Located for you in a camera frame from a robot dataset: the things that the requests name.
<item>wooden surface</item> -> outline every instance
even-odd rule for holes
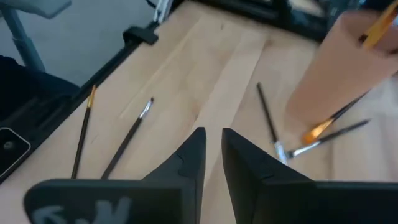
[[[79,178],[98,179],[150,97],[155,103],[111,174],[141,179],[198,126],[207,133],[202,223],[234,223],[221,160],[221,130],[232,127],[275,156],[256,94],[262,82],[285,148],[299,136],[284,130],[284,106],[317,44],[194,2],[183,3],[157,33],[99,86]],[[363,118],[366,127],[294,159],[290,166],[317,180],[398,180],[396,78],[386,80],[332,129]],[[1,223],[27,223],[26,190],[41,180],[69,178],[86,102],[0,185]]]

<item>silver ferrule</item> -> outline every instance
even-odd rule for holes
[[[291,151],[292,158],[295,158],[298,155],[300,155],[300,154],[302,154],[304,152],[307,152],[307,151],[313,149],[314,147],[317,147],[319,144],[321,144],[321,142],[317,141],[317,142],[312,143],[311,145],[304,146],[304,147],[302,147],[300,149],[296,149],[296,150]]]
[[[149,100],[148,103],[146,104],[145,108],[142,110],[141,114],[139,115],[139,118],[142,119],[144,116],[148,113],[150,107],[152,106],[153,101]]]
[[[275,142],[274,144],[276,154],[278,155],[279,161],[285,165],[287,165],[287,156],[284,150],[282,143],[279,141]]]

